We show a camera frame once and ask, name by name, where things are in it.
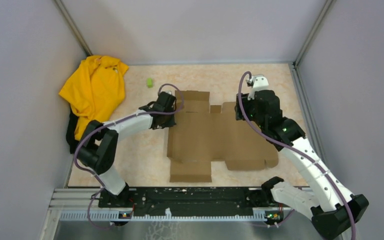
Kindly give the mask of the brown cardboard box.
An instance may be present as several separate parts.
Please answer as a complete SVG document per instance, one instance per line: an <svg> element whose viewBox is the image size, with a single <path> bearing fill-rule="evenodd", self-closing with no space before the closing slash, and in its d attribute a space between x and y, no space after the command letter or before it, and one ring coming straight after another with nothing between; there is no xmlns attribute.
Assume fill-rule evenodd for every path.
<svg viewBox="0 0 384 240"><path fill-rule="evenodd" d="M276 148L242 120L236 103L210 104L208 91L175 91L176 105L168 129L167 157L171 183L212 182L212 162L224 162L229 171L261 171L279 163Z"/></svg>

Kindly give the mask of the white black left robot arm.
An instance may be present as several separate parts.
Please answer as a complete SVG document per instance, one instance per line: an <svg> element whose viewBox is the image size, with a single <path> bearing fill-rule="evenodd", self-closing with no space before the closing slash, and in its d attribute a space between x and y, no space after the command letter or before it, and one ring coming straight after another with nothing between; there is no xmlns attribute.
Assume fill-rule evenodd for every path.
<svg viewBox="0 0 384 240"><path fill-rule="evenodd" d="M83 132L74 158L88 167L103 188L110 193L110 200L118 207L129 203L128 184L114 166L120 140L145 130L173 127L177 98L170 92L158 94L157 100L141 106L134 113L108 122L92 120Z"/></svg>

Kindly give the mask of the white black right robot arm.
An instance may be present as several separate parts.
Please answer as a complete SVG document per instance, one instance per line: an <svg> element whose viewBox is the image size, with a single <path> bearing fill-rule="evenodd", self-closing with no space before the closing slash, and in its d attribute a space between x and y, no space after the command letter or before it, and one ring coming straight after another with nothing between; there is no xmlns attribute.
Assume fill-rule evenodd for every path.
<svg viewBox="0 0 384 240"><path fill-rule="evenodd" d="M307 193L272 177L263 186L261 199L267 206L286 204L307 217L325 240L349 234L358 238L357 223L369 206L363 194L354 194L318 156L304 130L283 115L280 99L272 90L258 90L236 95L236 119L250 127L287 157L304 178L312 193Z"/></svg>

